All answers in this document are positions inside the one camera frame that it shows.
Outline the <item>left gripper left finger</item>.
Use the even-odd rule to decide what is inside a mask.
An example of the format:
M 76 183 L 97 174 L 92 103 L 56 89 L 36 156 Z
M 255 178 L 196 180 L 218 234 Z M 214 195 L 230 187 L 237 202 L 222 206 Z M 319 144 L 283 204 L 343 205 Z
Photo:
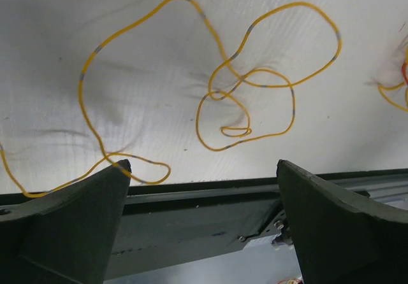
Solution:
M 1 207 L 1 283 L 102 283 L 130 179 L 118 167 Z

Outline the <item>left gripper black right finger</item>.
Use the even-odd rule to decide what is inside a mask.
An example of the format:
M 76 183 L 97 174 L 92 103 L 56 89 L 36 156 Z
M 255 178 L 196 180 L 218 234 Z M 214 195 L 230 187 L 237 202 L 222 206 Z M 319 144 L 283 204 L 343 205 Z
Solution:
M 407 211 L 287 160 L 277 182 L 304 283 L 407 283 Z

